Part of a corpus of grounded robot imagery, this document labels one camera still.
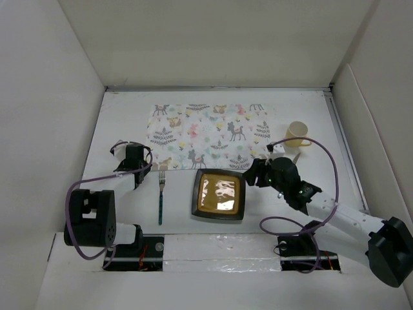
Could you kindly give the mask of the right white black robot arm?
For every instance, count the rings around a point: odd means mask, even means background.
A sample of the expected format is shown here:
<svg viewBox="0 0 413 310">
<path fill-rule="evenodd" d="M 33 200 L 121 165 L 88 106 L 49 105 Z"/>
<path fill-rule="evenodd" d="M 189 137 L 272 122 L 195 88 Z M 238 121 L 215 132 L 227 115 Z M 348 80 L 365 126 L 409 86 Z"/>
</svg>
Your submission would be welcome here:
<svg viewBox="0 0 413 310">
<path fill-rule="evenodd" d="M 286 157 L 255 159 L 243 176 L 249 186 L 272 187 L 291 208 L 314 218 L 298 238 L 305 254 L 323 247 L 366 265 L 390 287 L 399 287 L 412 273 L 412 235 L 402 220 L 384 220 L 338 203 L 302 180 Z"/>
</svg>

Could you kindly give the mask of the square black yellow plate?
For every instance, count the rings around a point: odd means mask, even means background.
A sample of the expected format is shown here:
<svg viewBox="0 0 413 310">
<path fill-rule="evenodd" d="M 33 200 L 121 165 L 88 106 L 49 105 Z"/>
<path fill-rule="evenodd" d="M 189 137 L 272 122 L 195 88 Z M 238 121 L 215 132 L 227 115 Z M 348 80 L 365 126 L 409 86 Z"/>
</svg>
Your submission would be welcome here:
<svg viewBox="0 0 413 310">
<path fill-rule="evenodd" d="M 192 215 L 212 220 L 241 221 L 245 214 L 245 193 L 242 173 L 199 169 L 194 179 Z"/>
</svg>

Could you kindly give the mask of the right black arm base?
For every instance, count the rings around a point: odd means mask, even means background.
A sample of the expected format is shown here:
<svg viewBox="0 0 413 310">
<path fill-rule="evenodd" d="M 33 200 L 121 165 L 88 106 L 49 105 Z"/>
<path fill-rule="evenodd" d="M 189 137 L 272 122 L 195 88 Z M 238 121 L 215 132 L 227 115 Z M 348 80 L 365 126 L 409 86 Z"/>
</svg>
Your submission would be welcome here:
<svg viewBox="0 0 413 310">
<path fill-rule="evenodd" d="M 277 238 L 274 252 L 280 256 L 282 271 L 307 272 L 316 264 L 316 246 L 308 234 Z M 315 271 L 340 271 L 336 253 L 319 250 L 319 261 Z"/>
</svg>

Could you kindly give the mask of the yellow ceramic mug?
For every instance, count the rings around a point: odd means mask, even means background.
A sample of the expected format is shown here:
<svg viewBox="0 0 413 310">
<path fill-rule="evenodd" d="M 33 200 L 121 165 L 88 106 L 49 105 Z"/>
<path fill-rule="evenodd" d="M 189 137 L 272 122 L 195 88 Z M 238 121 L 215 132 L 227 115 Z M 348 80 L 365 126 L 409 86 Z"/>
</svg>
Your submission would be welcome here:
<svg viewBox="0 0 413 310">
<path fill-rule="evenodd" d="M 312 144 L 311 141 L 305 140 L 308 134 L 308 127 L 301 121 L 293 121 L 287 128 L 286 138 L 296 138 L 285 142 L 287 147 L 308 147 Z"/>
</svg>

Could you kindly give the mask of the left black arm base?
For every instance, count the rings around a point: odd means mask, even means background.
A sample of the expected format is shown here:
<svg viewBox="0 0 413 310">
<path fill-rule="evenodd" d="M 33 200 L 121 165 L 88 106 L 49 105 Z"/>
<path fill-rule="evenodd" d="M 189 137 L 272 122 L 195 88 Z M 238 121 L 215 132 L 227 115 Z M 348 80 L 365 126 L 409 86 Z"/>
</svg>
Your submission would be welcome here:
<svg viewBox="0 0 413 310">
<path fill-rule="evenodd" d="M 163 270 L 164 235 L 144 235 L 141 248 L 118 245 L 115 256 L 104 267 L 114 272 L 158 272 Z"/>
</svg>

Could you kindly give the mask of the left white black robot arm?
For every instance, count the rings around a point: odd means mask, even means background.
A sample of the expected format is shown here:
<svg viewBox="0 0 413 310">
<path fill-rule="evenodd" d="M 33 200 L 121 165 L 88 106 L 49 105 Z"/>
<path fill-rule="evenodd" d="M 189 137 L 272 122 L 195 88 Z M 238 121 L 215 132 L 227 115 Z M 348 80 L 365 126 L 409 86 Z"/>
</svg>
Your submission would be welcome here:
<svg viewBox="0 0 413 310">
<path fill-rule="evenodd" d="M 134 141 L 116 143 L 111 155 L 125 146 L 125 157 L 113 173 L 73 183 L 65 198 L 65 243 L 72 247 L 104 247 L 115 244 L 116 196 L 115 190 L 94 191 L 82 189 L 86 183 L 126 178 L 132 182 L 132 190 L 142 184 L 152 168 L 153 155 L 150 147 Z"/>
</svg>

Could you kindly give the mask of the animal print cloth placemat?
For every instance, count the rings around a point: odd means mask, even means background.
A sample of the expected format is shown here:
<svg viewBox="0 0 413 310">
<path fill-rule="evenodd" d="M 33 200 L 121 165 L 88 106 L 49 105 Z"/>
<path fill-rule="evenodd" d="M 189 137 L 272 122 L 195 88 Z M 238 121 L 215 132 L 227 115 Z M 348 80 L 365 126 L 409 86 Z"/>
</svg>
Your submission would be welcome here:
<svg viewBox="0 0 413 310">
<path fill-rule="evenodd" d="M 264 104 L 154 105 L 146 132 L 152 167 L 247 169 L 255 158 L 268 156 L 274 115 Z"/>
</svg>

